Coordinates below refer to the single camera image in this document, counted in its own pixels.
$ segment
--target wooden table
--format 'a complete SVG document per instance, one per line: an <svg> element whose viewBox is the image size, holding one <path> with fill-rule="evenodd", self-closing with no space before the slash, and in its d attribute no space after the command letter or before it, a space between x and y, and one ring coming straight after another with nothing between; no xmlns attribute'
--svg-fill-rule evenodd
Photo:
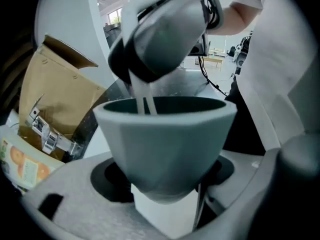
<svg viewBox="0 0 320 240"><path fill-rule="evenodd" d="M222 58L210 58L210 57L203 57L203 60L206 62L216 62L216 66L218 66L218 64L220 64L220 70L222 67L222 62L224 61Z"/></svg>

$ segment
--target white base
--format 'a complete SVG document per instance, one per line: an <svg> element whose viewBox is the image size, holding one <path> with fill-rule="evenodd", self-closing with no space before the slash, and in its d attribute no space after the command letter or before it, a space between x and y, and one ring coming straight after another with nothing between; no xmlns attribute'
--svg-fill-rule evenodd
<svg viewBox="0 0 320 240"><path fill-rule="evenodd" d="M198 201L195 190L172 204L159 204L150 200L133 184L131 192L136 210L170 239L177 239L192 232Z"/></svg>

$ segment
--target milk stream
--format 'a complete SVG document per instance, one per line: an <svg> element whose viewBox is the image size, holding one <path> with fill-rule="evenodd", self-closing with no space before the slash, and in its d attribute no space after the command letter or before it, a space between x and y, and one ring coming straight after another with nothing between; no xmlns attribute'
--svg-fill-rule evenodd
<svg viewBox="0 0 320 240"><path fill-rule="evenodd" d="M150 114L152 116L156 116L157 110L156 110L154 98L152 97L150 84L142 81L135 74L133 74L131 70L129 70L129 75L132 83L132 89L136 99L138 114L139 115L145 114L145 106L144 106L144 98L145 98Z"/></svg>

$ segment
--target cup holder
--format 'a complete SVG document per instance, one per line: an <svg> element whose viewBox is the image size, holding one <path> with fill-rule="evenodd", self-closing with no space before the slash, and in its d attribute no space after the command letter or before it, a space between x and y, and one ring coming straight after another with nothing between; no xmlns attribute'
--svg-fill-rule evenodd
<svg viewBox="0 0 320 240"><path fill-rule="evenodd" d="M131 183L113 158L97 165L91 173L93 188L110 202L133 203Z"/></svg>

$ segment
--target floor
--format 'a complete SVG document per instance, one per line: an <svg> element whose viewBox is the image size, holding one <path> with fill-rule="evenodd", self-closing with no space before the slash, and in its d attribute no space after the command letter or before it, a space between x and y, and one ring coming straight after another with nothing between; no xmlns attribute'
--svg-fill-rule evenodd
<svg viewBox="0 0 320 240"><path fill-rule="evenodd" d="M187 57L185 58L181 66L186 69L200 70L200 66L195 64L195 60L198 60L198 58ZM208 78L215 85L219 85L219 88L223 92L228 93L231 88L231 83L233 82L233 76L231 77L231 75L234 74L236 70L236 64L232 62L232 58L226 57L222 63L221 68L220 65L218 65L217 67L217 63L209 61L204 62L204 67L208 74ZM217 90L215 91L220 99L223 100L225 98L222 93Z"/></svg>

